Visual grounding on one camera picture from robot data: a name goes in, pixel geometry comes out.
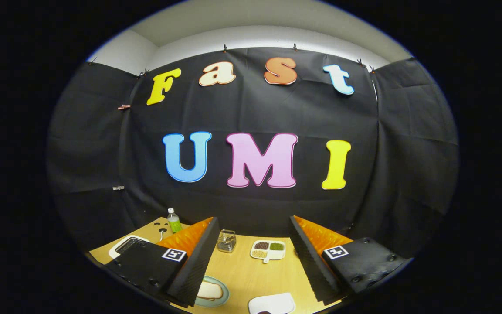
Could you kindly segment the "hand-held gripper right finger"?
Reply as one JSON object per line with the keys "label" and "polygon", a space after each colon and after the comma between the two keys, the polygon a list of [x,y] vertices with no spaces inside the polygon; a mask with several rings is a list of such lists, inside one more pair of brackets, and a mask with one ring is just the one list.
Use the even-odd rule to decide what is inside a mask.
{"label": "hand-held gripper right finger", "polygon": [[363,297],[408,266],[408,259],[370,237],[351,240],[304,218],[289,219],[291,241],[315,298],[323,304]]}

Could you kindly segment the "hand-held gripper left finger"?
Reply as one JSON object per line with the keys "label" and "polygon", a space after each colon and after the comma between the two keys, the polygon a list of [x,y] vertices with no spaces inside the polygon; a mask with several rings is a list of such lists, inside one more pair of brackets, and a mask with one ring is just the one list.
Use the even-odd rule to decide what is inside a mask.
{"label": "hand-held gripper left finger", "polygon": [[218,218],[209,217],[157,244],[133,244],[105,268],[155,300],[194,306],[219,232]]}

